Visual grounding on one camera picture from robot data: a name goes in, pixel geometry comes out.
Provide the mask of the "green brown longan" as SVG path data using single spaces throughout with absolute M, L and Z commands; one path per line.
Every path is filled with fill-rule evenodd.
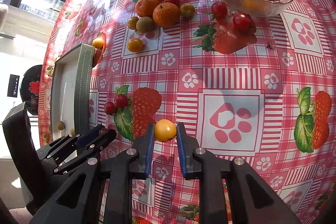
M 155 28 L 155 22 L 151 17 L 144 16 L 140 18 L 136 23 L 136 29 L 140 33 L 151 32 Z

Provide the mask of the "red cherry tomato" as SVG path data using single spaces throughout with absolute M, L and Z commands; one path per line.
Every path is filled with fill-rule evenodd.
M 108 115 L 114 115 L 117 111 L 117 106 L 114 102 L 108 101 L 104 105 L 104 112 Z
M 211 6 L 211 12 L 216 20 L 224 19 L 227 16 L 227 5 L 223 2 L 215 2 Z
M 252 35 L 256 32 L 256 25 L 247 14 L 236 14 L 232 19 L 234 28 L 244 34 Z
M 178 8 L 181 6 L 181 0 L 165 0 L 166 3 L 172 3 L 176 5 Z
M 114 104 L 117 108 L 123 109 L 128 106 L 128 98 L 125 94 L 117 94 L 114 98 Z

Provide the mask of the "grey rectangular tray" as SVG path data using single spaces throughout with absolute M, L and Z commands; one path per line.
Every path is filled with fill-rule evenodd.
M 51 87 L 51 133 L 54 139 L 89 131 L 89 89 L 95 48 L 79 44 L 55 62 Z M 65 129 L 57 129 L 63 121 Z

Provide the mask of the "red cherry tomato by bowl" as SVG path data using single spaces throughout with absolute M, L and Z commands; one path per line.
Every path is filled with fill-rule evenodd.
M 227 5 L 223 2 L 215 2 L 211 6 L 211 12 L 216 20 L 224 19 L 227 16 Z
M 256 25 L 247 14 L 236 14 L 232 19 L 234 28 L 244 34 L 252 35 L 256 32 Z

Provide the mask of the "red cherry tomato in pile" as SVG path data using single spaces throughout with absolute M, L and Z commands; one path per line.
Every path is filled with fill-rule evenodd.
M 176 5 L 178 8 L 181 6 L 181 0 L 165 0 L 166 3 L 172 3 Z

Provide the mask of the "strawberry pattern tablecloth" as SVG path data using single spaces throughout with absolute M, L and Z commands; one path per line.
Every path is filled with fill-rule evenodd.
M 195 14 L 151 32 L 130 30 L 139 0 L 66 0 L 49 39 L 39 88 L 41 145 L 53 141 L 51 82 L 55 61 L 106 34 L 92 70 L 91 126 L 120 131 L 104 149 L 116 156 L 145 122 L 182 122 L 218 157 L 242 157 L 293 210 L 312 223 L 335 188 L 335 3 L 294 0 L 282 13 L 255 18 L 256 42 L 223 54 L 227 37 L 213 19 L 216 0 L 181 0 Z M 144 44 L 127 49 L 131 38 Z M 125 94 L 114 115 L 108 101 Z

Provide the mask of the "brown longan fruit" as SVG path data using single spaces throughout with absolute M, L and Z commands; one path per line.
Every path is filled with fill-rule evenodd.
M 71 136 L 74 136 L 74 135 L 75 135 L 75 129 L 74 129 L 73 127 L 70 129 L 70 135 L 71 135 Z

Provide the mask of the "large orange mandarin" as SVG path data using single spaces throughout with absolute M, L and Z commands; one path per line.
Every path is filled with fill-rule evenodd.
M 177 23 L 180 17 L 179 8 L 170 2 L 159 4 L 153 11 L 154 22 L 161 27 L 170 27 Z

